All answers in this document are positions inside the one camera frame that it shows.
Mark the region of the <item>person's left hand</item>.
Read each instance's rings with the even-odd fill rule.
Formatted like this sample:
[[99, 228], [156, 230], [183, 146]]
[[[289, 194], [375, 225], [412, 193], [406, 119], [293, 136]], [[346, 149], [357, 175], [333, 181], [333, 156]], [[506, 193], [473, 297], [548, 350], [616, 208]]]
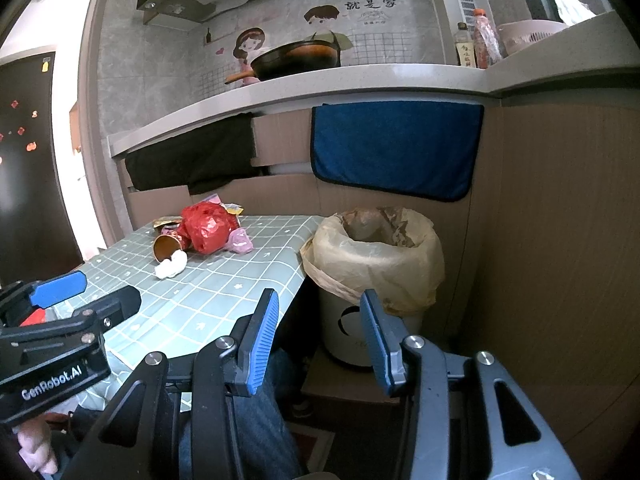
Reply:
[[52, 448], [51, 429], [47, 419], [40, 415], [17, 427], [17, 441], [23, 462], [32, 472], [56, 474], [58, 460]]

